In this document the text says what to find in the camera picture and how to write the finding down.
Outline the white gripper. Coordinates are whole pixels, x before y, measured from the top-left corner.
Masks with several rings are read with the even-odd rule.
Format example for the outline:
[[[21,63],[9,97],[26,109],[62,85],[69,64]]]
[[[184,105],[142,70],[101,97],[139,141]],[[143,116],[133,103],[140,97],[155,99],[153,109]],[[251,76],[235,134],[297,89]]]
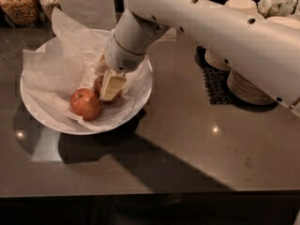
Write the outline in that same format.
[[[144,54],[128,52],[118,44],[114,34],[111,34],[95,69],[97,76],[104,75],[99,98],[105,102],[113,101],[127,82],[123,72],[135,71],[143,59]]]

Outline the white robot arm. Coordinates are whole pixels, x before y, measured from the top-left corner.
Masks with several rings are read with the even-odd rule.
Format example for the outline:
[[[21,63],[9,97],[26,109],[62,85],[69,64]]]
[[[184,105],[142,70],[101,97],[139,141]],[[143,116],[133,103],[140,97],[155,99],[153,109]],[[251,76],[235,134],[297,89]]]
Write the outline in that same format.
[[[121,163],[156,193],[242,195],[258,203],[256,225],[297,224],[284,211],[298,202],[300,188],[298,31],[208,0],[125,1],[114,30],[118,48],[135,53],[146,42],[135,23],[173,26],[277,107],[262,112],[205,105],[188,59],[167,52],[150,109],[154,138],[132,138]]]

